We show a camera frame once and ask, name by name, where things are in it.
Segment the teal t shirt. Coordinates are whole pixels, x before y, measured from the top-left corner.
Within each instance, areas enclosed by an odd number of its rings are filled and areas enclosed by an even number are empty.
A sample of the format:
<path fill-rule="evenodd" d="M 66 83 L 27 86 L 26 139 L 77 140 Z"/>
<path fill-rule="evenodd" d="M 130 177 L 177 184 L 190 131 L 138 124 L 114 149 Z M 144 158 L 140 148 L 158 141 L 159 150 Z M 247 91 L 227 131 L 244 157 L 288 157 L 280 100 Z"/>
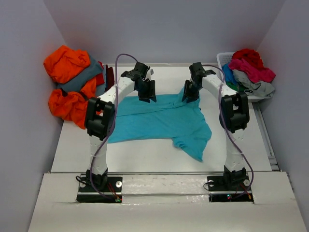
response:
<path fill-rule="evenodd" d="M 212 132 L 200 109 L 200 99 L 183 101 L 182 90 L 156 98 L 156 102 L 147 103 L 137 96 L 125 97 L 118 105 L 109 143 L 171 139 L 174 147 L 202 162 Z"/>

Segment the orange t shirt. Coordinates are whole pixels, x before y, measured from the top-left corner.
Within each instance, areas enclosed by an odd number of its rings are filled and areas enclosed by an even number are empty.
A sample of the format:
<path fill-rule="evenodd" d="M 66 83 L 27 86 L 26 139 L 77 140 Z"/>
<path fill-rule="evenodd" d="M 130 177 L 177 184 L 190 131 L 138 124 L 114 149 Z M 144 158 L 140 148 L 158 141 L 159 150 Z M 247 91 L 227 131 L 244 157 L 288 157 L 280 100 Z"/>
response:
<path fill-rule="evenodd" d="M 102 62 L 87 51 L 62 45 L 45 58 L 43 66 L 56 84 L 48 100 L 51 114 L 84 130 L 88 100 L 106 84 Z"/>

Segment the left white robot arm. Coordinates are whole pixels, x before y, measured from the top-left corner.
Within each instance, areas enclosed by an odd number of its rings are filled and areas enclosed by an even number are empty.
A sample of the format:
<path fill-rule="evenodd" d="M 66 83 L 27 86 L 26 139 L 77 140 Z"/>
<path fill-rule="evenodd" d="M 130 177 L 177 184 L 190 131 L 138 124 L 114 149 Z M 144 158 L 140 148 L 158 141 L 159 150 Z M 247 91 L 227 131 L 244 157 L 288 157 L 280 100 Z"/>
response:
<path fill-rule="evenodd" d="M 94 191 L 103 191 L 108 182 L 107 142 L 115 128 L 118 104 L 134 91 L 138 92 L 140 101 L 156 102 L 152 75 L 151 67 L 137 62 L 132 70 L 123 72 L 108 91 L 88 100 L 85 128 L 92 158 L 86 171 L 86 180 Z"/>

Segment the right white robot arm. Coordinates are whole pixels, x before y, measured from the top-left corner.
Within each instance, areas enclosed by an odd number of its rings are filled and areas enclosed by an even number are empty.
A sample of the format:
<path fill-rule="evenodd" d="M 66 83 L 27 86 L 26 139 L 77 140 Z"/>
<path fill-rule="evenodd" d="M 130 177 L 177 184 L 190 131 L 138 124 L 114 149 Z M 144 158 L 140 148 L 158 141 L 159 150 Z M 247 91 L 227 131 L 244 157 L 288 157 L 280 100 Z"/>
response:
<path fill-rule="evenodd" d="M 250 181 L 245 165 L 248 163 L 237 145 L 250 120 L 248 97 L 245 92 L 236 92 L 219 78 L 214 66 L 204 69 L 201 62 L 189 66 L 191 78 L 185 81 L 182 100 L 189 103 L 198 100 L 199 92 L 205 89 L 218 100 L 219 121 L 226 135 L 226 160 L 222 175 L 208 176 L 207 190 L 212 192 L 249 190 Z"/>

